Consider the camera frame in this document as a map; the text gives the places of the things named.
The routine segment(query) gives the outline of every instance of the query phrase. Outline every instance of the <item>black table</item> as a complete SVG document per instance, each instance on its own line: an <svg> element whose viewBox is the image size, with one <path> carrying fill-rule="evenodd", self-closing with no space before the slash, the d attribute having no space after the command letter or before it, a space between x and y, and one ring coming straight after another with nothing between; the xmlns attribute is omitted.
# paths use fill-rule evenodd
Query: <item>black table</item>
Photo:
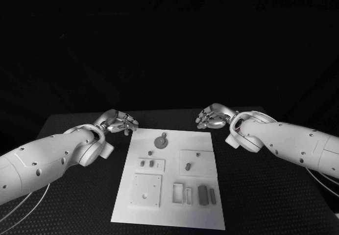
<svg viewBox="0 0 339 235"><path fill-rule="evenodd" d="M266 112L257 106L234 109ZM124 136L120 132L107 135L107 141L116 147L108 159L98 157L88 167L77 165L68 169L64 177L51 184L36 210L6 234L339 234L339 220L306 169L277 158L266 147L258 153L248 152L242 147L234 149L225 143L227 127L199 130L195 119L201 110L127 113L139 120L140 128L211 132L227 231L110 222L131 140L131 135ZM52 115L38 139L92 123L100 115ZM45 189L32 194L0 226L9 227L19 221L35 207ZM0 206L0 218L22 199Z"/></svg>

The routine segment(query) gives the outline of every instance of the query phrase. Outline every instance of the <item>white robotic arm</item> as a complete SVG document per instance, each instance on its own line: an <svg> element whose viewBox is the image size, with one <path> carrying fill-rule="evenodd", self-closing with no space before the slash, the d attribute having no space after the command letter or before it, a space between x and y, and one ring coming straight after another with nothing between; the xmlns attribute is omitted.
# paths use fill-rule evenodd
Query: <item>white robotic arm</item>
<svg viewBox="0 0 339 235"><path fill-rule="evenodd" d="M212 104L201 112L198 128L221 128L228 123L227 143L258 152L263 146L287 161L339 178L339 138L310 128L277 122L266 114L232 111Z"/></svg>
<svg viewBox="0 0 339 235"><path fill-rule="evenodd" d="M35 140L0 156L0 205L59 179L72 165L88 166L98 155L107 159L114 147L105 134L126 131L127 135L137 127L134 118L113 109L94 124Z"/></svg>

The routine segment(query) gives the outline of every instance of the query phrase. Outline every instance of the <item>wire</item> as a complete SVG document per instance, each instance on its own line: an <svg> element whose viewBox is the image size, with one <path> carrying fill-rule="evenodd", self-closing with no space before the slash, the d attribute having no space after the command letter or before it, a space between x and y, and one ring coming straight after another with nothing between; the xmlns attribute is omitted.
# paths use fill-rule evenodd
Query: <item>wire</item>
<svg viewBox="0 0 339 235"><path fill-rule="evenodd" d="M339 183L338 183L333 179L330 179L330 177L328 177L323 173L320 173L320 175L322 175L328 180L330 180L336 185L339 185Z"/></svg>
<svg viewBox="0 0 339 235"><path fill-rule="evenodd" d="M339 195L328 188L328 186L319 181L319 179L315 177L315 175L312 174L313 178L316 179L316 181L319 182L319 184L330 191L330 193L339 197Z"/></svg>
<svg viewBox="0 0 339 235"><path fill-rule="evenodd" d="M20 204L16 206L16 208L12 210L12 212L7 214L7 216L0 219L0 223L6 220L6 218L12 215L12 213L16 211L16 209L22 206L22 204L25 203L26 199L30 197L30 194L28 195L28 197L23 199L23 201L20 202Z"/></svg>
<svg viewBox="0 0 339 235"><path fill-rule="evenodd" d="M3 235L10 229L13 229L13 228L17 226L17 224L19 224L19 223L26 219L26 217L30 215L30 213L33 212L33 210L36 209L36 207L39 206L39 204L40 204L40 202L42 202L42 200L43 200L43 198L45 198L45 195L46 195L46 192L48 192L48 189L49 189L49 185L51 185L51 184L48 184L48 188L46 188L45 194L43 194L43 196L42 196L42 198L40 198L40 200L39 200L36 206L35 206L33 209L30 210L30 212L26 214L26 216L22 218L22 220L20 220L4 232L0 233L0 235Z"/></svg>

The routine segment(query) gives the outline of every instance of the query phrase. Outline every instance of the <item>robotic hand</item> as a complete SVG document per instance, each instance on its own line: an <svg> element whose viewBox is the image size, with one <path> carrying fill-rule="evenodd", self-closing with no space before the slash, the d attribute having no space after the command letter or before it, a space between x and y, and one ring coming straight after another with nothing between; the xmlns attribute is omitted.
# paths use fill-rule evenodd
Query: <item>robotic hand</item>
<svg viewBox="0 0 339 235"><path fill-rule="evenodd" d="M88 166L98 155L107 159L114 147L105 134L124 131L128 135L137 128L137 120L111 109L94 124L35 140L0 156L0 205L58 180L72 165Z"/></svg>
<svg viewBox="0 0 339 235"><path fill-rule="evenodd" d="M250 152L263 146L284 160L339 178L339 138L307 127L277 122L266 114L234 111L214 103L198 115L199 129L229 124L227 143Z"/></svg>

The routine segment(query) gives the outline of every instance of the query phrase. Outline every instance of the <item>black backdrop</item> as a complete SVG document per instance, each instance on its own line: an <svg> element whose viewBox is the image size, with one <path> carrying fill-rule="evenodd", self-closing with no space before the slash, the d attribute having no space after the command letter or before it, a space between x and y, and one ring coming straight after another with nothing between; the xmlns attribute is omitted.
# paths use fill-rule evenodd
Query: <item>black backdrop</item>
<svg viewBox="0 0 339 235"><path fill-rule="evenodd" d="M3 8L0 152L35 139L52 114L214 102L263 106L277 120L339 136L336 7L267 0Z"/></svg>

